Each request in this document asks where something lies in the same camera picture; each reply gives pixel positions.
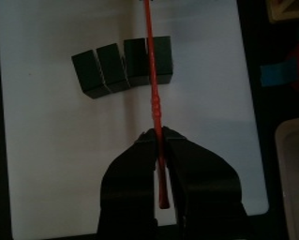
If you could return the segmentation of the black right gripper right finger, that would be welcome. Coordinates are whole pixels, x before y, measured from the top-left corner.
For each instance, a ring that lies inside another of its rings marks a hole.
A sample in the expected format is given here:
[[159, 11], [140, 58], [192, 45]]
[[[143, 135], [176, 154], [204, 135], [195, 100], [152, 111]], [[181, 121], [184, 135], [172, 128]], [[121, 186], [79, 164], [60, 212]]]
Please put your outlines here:
[[236, 171], [208, 149], [163, 127], [169, 184], [181, 240], [250, 240]]

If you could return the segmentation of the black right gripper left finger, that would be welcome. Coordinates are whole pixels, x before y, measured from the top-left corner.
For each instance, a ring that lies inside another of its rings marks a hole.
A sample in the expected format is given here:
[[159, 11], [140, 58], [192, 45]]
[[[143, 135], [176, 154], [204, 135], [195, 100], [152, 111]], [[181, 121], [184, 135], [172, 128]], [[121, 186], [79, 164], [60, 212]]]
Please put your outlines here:
[[155, 133], [144, 132], [112, 161], [100, 187], [96, 240], [153, 240]]

